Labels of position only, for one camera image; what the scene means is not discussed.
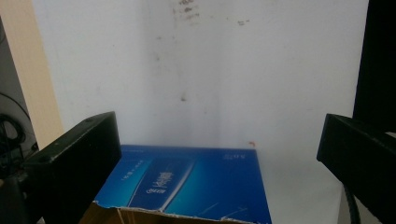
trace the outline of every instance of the white surface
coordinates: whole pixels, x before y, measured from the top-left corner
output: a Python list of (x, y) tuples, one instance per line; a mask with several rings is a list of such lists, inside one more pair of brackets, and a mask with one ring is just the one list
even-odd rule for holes
[(107, 110), (123, 144), (252, 147), (274, 223), (336, 223), (316, 161), (350, 116), (368, 0), (34, 0), (66, 130)]

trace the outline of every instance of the black cable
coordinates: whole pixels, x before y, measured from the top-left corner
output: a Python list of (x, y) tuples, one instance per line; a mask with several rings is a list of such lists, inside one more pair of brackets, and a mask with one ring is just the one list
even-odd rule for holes
[(23, 108), (23, 106), (20, 105), (20, 103), (18, 103), (18, 102), (17, 102), (16, 100), (14, 100), (12, 97), (10, 97), (9, 95), (7, 95), (7, 94), (5, 94), (5, 93), (3, 93), (3, 92), (0, 92), (0, 95), (2, 95), (2, 96), (4, 96), (4, 97), (8, 98), (8, 99), (11, 100), (12, 102), (14, 102), (17, 106), (19, 106), (20, 109), (22, 110), (22, 112), (23, 112), (23, 113), (26, 115), (26, 117), (30, 120), (29, 114), (28, 114), (27, 111)]
[(11, 151), (9, 148), (9, 143), (7, 138), (6, 127), (4, 126), (3, 122), (0, 122), (0, 134), (1, 134), (0, 137), (2, 137), (2, 135), (4, 134), (4, 139), (0, 138), (1, 140), (0, 143), (3, 143), (0, 146), (2, 146), (4, 150), (3, 154), (6, 155), (7, 157), (6, 164), (3, 164), (2, 162), (0, 163), (0, 178), (5, 178), (10, 174), (12, 159), (11, 159)]
[(6, 122), (9, 123), (14, 128), (15, 132), (17, 133), (17, 136), (14, 138), (8, 137), (5, 128), (1, 130), (0, 134), (2, 134), (6, 138), (11, 148), (14, 148), (26, 139), (26, 135), (23, 131), (22, 126), (15, 119), (13, 119), (8, 115), (0, 114), (0, 123), (3, 127), (5, 127), (4, 125)]
[[(3, 21), (1, 20), (1, 17), (0, 17), (0, 24), (1, 24), (1, 26), (0, 26), (0, 36), (1, 36), (1, 31), (4, 29)], [(3, 35), (3, 37), (0, 40), (0, 45), (3, 44), (3, 42), (5, 40), (6, 40), (6, 32), (4, 32), (4, 35)]]
[(346, 201), (349, 207), (350, 223), (361, 224), (361, 215), (359, 214), (359, 208), (356, 204), (355, 196), (352, 192), (344, 185), (344, 191), (346, 193)]

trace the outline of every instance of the cardboard box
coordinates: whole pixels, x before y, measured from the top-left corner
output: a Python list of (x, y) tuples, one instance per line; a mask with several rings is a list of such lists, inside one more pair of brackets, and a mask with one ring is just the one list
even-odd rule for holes
[(121, 152), (95, 198), (96, 214), (128, 224), (271, 223), (254, 149), (122, 146)]

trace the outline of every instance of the blue box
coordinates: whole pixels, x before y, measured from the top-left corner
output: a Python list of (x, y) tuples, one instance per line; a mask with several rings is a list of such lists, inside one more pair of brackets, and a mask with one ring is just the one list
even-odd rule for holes
[(121, 152), (95, 198), (101, 207), (191, 223), (271, 223), (254, 149), (122, 146)]

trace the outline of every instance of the black device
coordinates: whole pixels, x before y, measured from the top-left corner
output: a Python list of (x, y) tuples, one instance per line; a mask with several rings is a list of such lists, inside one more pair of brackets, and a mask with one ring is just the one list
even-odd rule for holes
[(0, 223), (78, 223), (120, 159), (116, 116), (84, 119), (0, 183)]
[(396, 223), (396, 139), (356, 119), (328, 114), (317, 159), (383, 223)]
[(396, 133), (394, 2), (369, 1), (353, 118)]

